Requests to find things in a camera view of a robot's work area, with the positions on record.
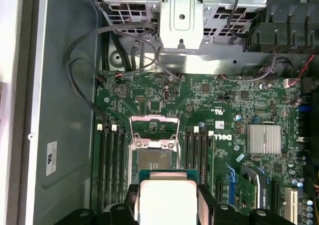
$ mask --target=green circuit board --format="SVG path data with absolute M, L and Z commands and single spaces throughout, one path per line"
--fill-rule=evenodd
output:
M 283 79 L 235 82 L 215 75 L 180 75 L 180 81 L 171 82 L 158 73 L 124 77 L 115 77 L 113 72 L 102 74 L 105 82 L 97 89 L 96 103 L 118 132 L 97 131 L 96 119 L 92 207 L 97 211 L 125 198 L 127 178 L 131 176 L 131 183 L 136 183 L 140 167 L 176 168 L 177 153 L 167 150 L 162 150 L 161 162 L 152 151 L 134 150 L 132 164 L 128 163 L 132 141 L 129 118 L 134 115 L 179 118 L 181 167 L 200 170 L 200 183 L 207 184 L 219 202 L 233 203 L 245 214 L 256 207 L 256 186 L 240 174 L 242 166 L 264 174 L 268 209 L 272 209 L 272 181 L 279 184 L 277 199 L 282 200 L 284 188 L 292 186 L 290 179 L 302 177 L 302 165 L 296 162 L 299 112 L 290 106 L 300 94 L 298 84 L 284 88 Z M 248 125 L 267 125 L 270 129 L 279 126 L 280 152 L 251 153 Z M 134 124 L 134 132 L 152 139 L 169 138 L 176 130 L 176 124 L 156 120 Z M 232 171 L 237 174 L 233 182 Z M 276 210 L 284 214 L 283 206 Z

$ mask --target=red wire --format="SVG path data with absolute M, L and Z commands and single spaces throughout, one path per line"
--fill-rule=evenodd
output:
M 299 76 L 293 80 L 291 83 L 289 83 L 290 86 L 293 86 L 294 84 L 296 84 L 298 81 L 300 81 L 300 78 L 302 76 L 302 74 L 308 69 L 309 67 L 309 63 L 313 60 L 315 55 L 311 55 L 310 58 L 308 59 L 308 61 L 306 62 L 304 68 L 300 71 Z

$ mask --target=metal bracket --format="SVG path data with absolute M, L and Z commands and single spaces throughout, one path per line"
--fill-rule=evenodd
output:
M 149 122 L 151 120 L 158 120 L 160 122 L 172 122 L 176 123 L 177 129 L 176 134 L 173 134 L 169 139 L 160 139 L 160 140 L 152 140 L 149 138 L 141 138 L 138 133 L 135 133 L 133 130 L 133 122 L 134 121 L 145 121 Z M 148 148 L 160 148 L 172 150 L 177 153 L 177 169 L 181 168 L 180 163 L 180 144 L 178 140 L 178 132 L 179 132 L 179 118 L 176 117 L 165 117 L 163 115 L 144 115 L 144 116 L 132 116 L 130 117 L 130 127 L 132 134 L 132 141 L 129 146 L 129 160 L 128 160 L 128 186 L 131 184 L 131 174 L 132 174 L 132 151 L 136 149 L 148 149 Z
M 165 0 L 161 3 L 159 35 L 165 51 L 196 51 L 203 39 L 203 4 L 198 0 Z

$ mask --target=ul logo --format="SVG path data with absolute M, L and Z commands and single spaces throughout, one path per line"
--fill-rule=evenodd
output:
M 51 161 L 52 161 L 52 154 L 49 154 L 49 155 L 48 155 L 48 164 L 50 164 Z

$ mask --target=motherboard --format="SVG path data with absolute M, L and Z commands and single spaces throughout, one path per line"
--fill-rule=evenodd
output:
M 96 102 L 92 207 L 123 201 L 142 169 L 196 169 L 219 203 L 248 214 L 270 209 L 291 222 L 312 218 L 303 193 L 300 88 L 216 75 L 102 72 Z

